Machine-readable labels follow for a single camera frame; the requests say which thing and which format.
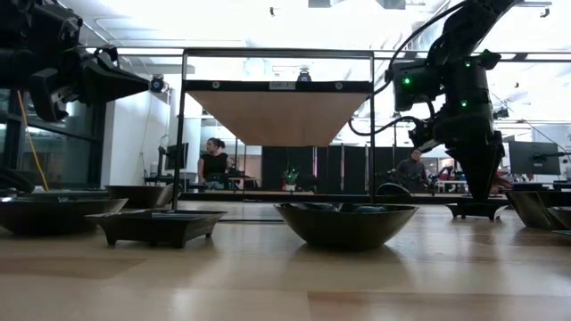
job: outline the yellow cable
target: yellow cable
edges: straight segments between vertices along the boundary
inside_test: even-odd
[[[39,175],[42,177],[42,182],[44,182],[44,189],[46,190],[46,192],[49,192],[50,188],[47,185],[46,176],[44,175],[42,166],[39,164],[39,159],[37,158],[36,154],[36,148],[34,147],[34,142],[32,141],[32,134],[30,134],[28,130],[28,115],[26,114],[26,110],[24,109],[24,102],[21,100],[20,91],[18,91],[18,101],[20,102],[21,118],[24,120],[24,126],[26,127],[26,132],[28,133],[29,147],[31,147],[32,153],[34,154],[34,159],[36,160],[37,171],[39,171]]]

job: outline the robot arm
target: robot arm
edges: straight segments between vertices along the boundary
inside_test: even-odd
[[[42,0],[0,0],[0,88],[27,90],[39,118],[68,116],[60,103],[108,103],[149,89],[149,81],[121,70],[117,48],[94,54],[79,43],[83,20]]]
[[[486,71],[500,60],[485,51],[470,56],[495,23],[520,0],[467,0],[444,23],[442,35],[425,60],[392,66],[395,110],[409,111],[444,95],[443,107],[409,132],[415,147],[427,152],[444,144],[466,173],[473,197],[488,197],[505,152],[501,132],[493,129]]]

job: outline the computer monitor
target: computer monitor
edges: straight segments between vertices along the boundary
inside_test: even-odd
[[[186,158],[188,157],[188,143],[183,143],[181,145],[182,151],[178,155],[178,164],[180,165],[180,169],[184,169],[186,167]],[[167,164],[165,166],[166,170],[174,170],[175,169],[175,155],[177,154],[177,146],[172,145],[167,147]]]
[[[554,143],[509,142],[511,173],[560,175],[558,152]]]

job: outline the sticker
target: sticker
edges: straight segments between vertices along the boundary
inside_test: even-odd
[[[269,90],[295,90],[294,81],[270,81]]]

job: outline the potted plant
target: potted plant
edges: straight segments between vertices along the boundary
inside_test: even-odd
[[[288,167],[284,172],[285,190],[287,192],[295,191],[297,176],[300,174],[299,170],[294,167]]]

